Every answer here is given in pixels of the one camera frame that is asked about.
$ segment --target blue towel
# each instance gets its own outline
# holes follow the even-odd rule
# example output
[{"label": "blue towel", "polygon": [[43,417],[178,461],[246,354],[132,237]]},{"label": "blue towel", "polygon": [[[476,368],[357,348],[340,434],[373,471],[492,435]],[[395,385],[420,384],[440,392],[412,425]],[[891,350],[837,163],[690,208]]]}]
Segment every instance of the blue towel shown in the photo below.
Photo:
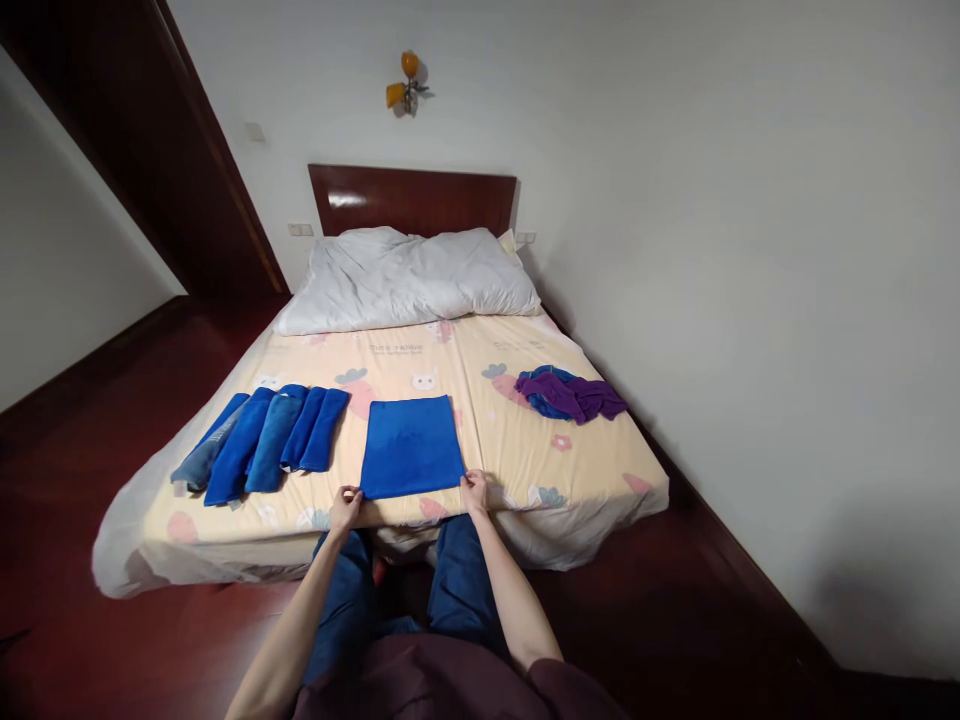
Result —
[{"label": "blue towel", "polygon": [[220,411],[217,419],[213,421],[213,425],[207,428],[207,431],[203,434],[203,437],[200,438],[200,442],[198,442],[196,447],[193,449],[196,450],[198,447],[203,445],[207,439],[213,435],[214,431],[223,425],[227,421],[227,418],[233,415],[233,413],[236,412],[237,409],[243,405],[249,397],[250,396],[247,393],[237,393],[230,398],[230,402],[228,402],[227,406]]},{"label": "blue towel", "polygon": [[333,447],[333,433],[343,409],[350,402],[350,393],[330,388],[323,396],[320,414],[313,425],[307,448],[300,459],[300,469],[309,472],[326,472],[330,468],[330,448]]},{"label": "blue towel", "polygon": [[194,493],[203,492],[207,489],[207,484],[210,482],[210,469],[213,467],[217,456],[220,455],[220,451],[226,445],[230,433],[233,432],[242,408],[243,405],[241,404],[219,427],[204,435],[204,440],[194,448],[193,452],[187,455],[186,459],[180,463],[180,467],[170,475],[171,482],[183,480],[187,483],[187,490]]},{"label": "blue towel", "polygon": [[263,421],[274,395],[276,393],[270,388],[257,388],[240,410],[237,424],[213,464],[204,505],[223,505],[240,498],[243,475],[250,456],[256,450]]},{"label": "blue towel", "polygon": [[[545,372],[552,372],[560,381],[564,384],[575,379],[576,375],[571,375],[566,370],[561,370],[560,368],[555,368],[553,365],[541,365],[533,372],[522,372],[517,378],[518,380],[525,380],[527,378],[535,378],[538,375],[542,375]],[[540,393],[531,393],[526,396],[527,402],[530,403],[530,407],[536,410],[538,413],[544,417],[551,418],[553,420],[573,420],[573,416],[569,413],[565,413],[563,410],[558,410],[553,405],[547,402],[547,399],[543,397]]]},{"label": "blue towel", "polygon": [[247,492],[276,492],[280,489],[280,459],[290,433],[300,417],[307,389],[303,385],[284,385],[267,410],[257,450],[250,458]]},{"label": "blue towel", "polygon": [[313,426],[317,424],[317,416],[320,414],[320,406],[323,405],[323,396],[326,394],[327,389],[321,387],[310,388],[310,392],[307,393],[303,410],[300,411],[297,424],[293,426],[293,431],[280,456],[280,467],[286,472],[300,469],[303,451],[307,449],[310,433],[313,432]]},{"label": "blue towel", "polygon": [[465,472],[449,396],[370,404],[364,499],[456,487]]}]

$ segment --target forearm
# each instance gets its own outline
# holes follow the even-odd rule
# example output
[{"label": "forearm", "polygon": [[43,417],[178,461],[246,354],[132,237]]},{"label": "forearm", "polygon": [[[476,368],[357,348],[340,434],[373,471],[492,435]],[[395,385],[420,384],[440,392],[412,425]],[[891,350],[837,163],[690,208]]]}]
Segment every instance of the forearm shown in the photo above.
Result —
[{"label": "forearm", "polygon": [[471,513],[483,558],[493,586],[493,597],[507,648],[518,669],[526,673],[543,658],[563,660],[560,646],[540,600],[517,566],[485,512]]},{"label": "forearm", "polygon": [[300,689],[330,578],[347,535],[327,537],[293,599],[244,675],[230,709],[233,718],[272,718],[290,707]]}]

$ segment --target jeans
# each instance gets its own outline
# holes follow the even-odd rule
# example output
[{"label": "jeans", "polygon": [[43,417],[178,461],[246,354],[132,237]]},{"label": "jeans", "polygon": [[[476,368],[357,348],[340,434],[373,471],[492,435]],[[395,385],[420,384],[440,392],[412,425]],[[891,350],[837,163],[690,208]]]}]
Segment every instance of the jeans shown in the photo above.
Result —
[{"label": "jeans", "polygon": [[309,685],[337,665],[359,663],[367,646],[387,635],[433,632],[482,645],[509,661],[480,538],[468,515],[445,520],[440,529],[427,617],[427,628],[409,616],[381,618],[372,547],[366,535],[352,530],[337,557],[303,683]]}]

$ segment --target purple towel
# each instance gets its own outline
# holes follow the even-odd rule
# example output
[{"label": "purple towel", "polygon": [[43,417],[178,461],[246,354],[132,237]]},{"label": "purple towel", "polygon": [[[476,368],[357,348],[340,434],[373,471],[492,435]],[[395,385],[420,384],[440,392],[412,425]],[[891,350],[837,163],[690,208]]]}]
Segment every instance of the purple towel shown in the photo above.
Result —
[{"label": "purple towel", "polygon": [[577,377],[564,383],[554,373],[545,372],[537,377],[521,378],[514,387],[524,397],[543,396],[548,404],[567,413],[577,425],[583,425],[597,415],[613,420],[627,409],[627,404],[604,380]]}]

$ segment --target fitted sheet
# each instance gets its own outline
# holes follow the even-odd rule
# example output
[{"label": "fitted sheet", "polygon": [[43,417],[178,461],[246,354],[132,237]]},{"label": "fitted sheet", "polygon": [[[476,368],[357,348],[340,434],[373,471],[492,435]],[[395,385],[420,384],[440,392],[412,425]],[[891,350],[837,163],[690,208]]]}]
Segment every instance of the fitted sheet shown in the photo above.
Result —
[{"label": "fitted sheet", "polygon": [[[469,316],[381,330],[284,337],[267,330],[218,392],[125,486],[94,547],[101,590],[126,597],[165,584],[256,582],[307,567],[341,485],[357,485],[374,400],[449,395],[468,468],[491,479],[495,522],[521,565],[568,569],[609,532],[666,509],[668,479],[626,413],[582,426],[550,420],[513,390],[517,374],[553,364],[600,376],[546,315]],[[286,383],[351,394],[326,473],[295,472],[239,508],[176,497],[170,473],[235,392]],[[417,556],[437,523],[463,512],[459,490],[364,503],[388,557]]]}]

